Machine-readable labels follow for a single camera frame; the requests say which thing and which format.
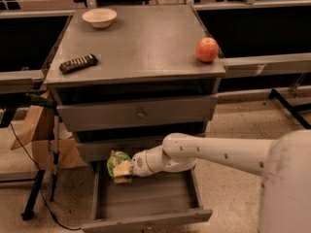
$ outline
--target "cardboard box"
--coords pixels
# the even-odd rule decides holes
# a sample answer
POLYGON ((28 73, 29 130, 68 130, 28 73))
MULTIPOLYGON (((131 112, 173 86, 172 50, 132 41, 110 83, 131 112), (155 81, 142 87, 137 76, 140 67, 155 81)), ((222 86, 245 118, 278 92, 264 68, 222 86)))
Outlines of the cardboard box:
MULTIPOLYGON (((42 95, 51 98, 49 92, 42 95)), ((51 109, 40 106, 30 106, 23 124, 17 132, 11 150, 21 148, 31 142, 32 157, 39 164, 40 169, 49 170, 53 168, 53 127, 54 113, 51 109)), ((73 138, 58 140, 59 168, 74 168, 82 165, 80 154, 76 148, 73 138)))

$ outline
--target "apple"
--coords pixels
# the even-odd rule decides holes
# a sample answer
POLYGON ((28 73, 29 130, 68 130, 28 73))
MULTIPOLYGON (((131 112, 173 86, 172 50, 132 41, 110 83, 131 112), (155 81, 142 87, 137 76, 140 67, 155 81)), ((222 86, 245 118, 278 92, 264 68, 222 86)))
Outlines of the apple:
POLYGON ((211 37, 201 39, 196 45, 196 57, 202 62, 212 62, 220 51, 218 43, 211 37))

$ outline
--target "floor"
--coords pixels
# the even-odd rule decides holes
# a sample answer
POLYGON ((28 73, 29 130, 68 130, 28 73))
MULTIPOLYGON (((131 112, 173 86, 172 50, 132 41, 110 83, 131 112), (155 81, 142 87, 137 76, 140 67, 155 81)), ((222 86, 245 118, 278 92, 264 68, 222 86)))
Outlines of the floor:
MULTIPOLYGON (((282 94, 291 98, 287 90, 282 94)), ((302 90, 299 101, 310 95, 302 90)), ((276 100, 268 98, 269 90, 220 94, 206 137, 278 139, 302 126, 276 100)), ((22 124, 27 109, 20 109, 13 121, 16 131, 22 124)), ((12 128, 0 133, 1 174, 35 170, 23 149, 10 150, 15 136, 12 128)), ((93 176, 87 167, 59 170, 54 201, 50 202, 52 173, 45 175, 42 194, 59 222, 69 228, 80 228, 91 222, 93 176)), ((198 160, 195 167, 199 193, 204 209, 212 209, 208 222, 183 226, 169 226, 150 232, 167 233, 256 233, 259 225, 260 177, 234 170, 206 160, 198 160)), ((35 216, 23 221, 20 214, 25 208, 32 183, 0 184, 0 229, 2 232, 53 232, 63 229, 53 222, 41 195, 34 208, 35 216)))

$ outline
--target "wire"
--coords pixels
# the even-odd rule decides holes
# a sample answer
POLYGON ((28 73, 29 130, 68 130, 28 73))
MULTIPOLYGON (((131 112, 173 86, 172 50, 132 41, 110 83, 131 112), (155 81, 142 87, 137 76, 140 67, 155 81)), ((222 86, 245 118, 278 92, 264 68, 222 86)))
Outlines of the wire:
MULTIPOLYGON (((17 136, 17 133, 16 133, 15 129, 13 128, 13 125, 12 125, 11 122, 10 122, 10 125, 11 125, 11 128, 12 128, 13 134, 15 135, 17 141, 19 142, 19 144, 21 145, 21 147, 23 148, 23 150, 27 153, 28 157, 33 161, 33 163, 35 163, 35 165, 37 166, 38 170, 41 171, 38 162, 36 162, 36 161, 30 156, 30 154, 29 154, 29 152, 27 151, 26 147, 25 147, 25 146, 23 145, 23 143, 20 141, 20 139, 19 139, 19 137, 17 136)), ((51 217, 52 217, 53 221, 54 221, 56 224, 58 224, 60 227, 62 227, 62 228, 64 228, 64 229, 70 230, 70 231, 77 231, 77 230, 81 230, 81 229, 82 229, 82 228, 68 228, 68 227, 62 225, 62 224, 58 221, 58 219, 57 219, 55 213, 52 212, 50 206, 48 205, 47 200, 45 199, 45 197, 44 197, 44 195, 43 195, 43 191, 42 191, 42 188, 41 188, 41 187, 40 187, 40 193, 41 193, 41 197, 42 197, 42 199, 43 199, 43 201, 44 201, 44 203, 45 203, 45 206, 48 208, 48 210, 49 210, 49 212, 50 212, 50 214, 51 214, 51 217)))

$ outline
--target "gray countertop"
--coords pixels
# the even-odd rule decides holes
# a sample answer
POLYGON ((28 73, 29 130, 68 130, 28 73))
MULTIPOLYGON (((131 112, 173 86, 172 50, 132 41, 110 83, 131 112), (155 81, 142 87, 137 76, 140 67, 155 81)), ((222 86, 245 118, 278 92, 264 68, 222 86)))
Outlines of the gray countertop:
POLYGON ((48 87, 223 77, 219 59, 195 57, 205 32, 188 5, 116 6, 112 25, 95 29, 77 10, 46 78, 48 87), (96 66, 62 75, 60 63, 93 53, 96 66))

